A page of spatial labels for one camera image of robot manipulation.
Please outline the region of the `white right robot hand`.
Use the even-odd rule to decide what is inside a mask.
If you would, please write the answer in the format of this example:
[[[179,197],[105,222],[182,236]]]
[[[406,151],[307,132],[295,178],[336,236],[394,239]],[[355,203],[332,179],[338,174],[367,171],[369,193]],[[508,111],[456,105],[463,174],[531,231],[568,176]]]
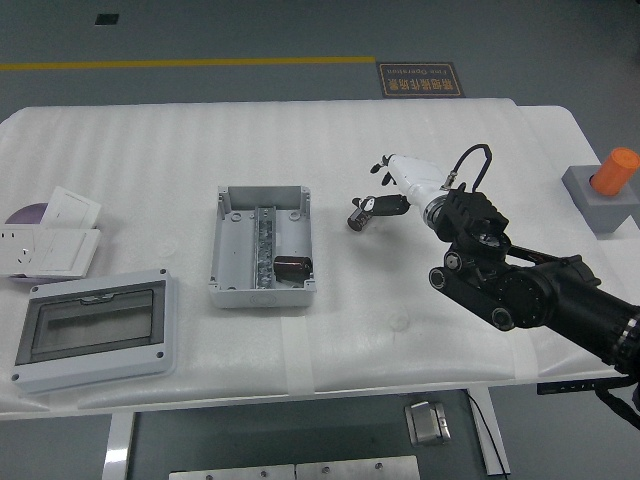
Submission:
[[[391,154],[383,156],[370,172],[376,174],[383,168],[386,168],[386,173],[382,185],[392,182],[399,189],[399,194],[354,198],[352,203],[356,209],[349,220],[364,225],[374,216],[403,215],[415,206],[423,222],[427,223],[429,210],[434,209],[435,203],[441,202],[441,197],[445,196],[442,188],[445,175],[439,167],[426,160]]]

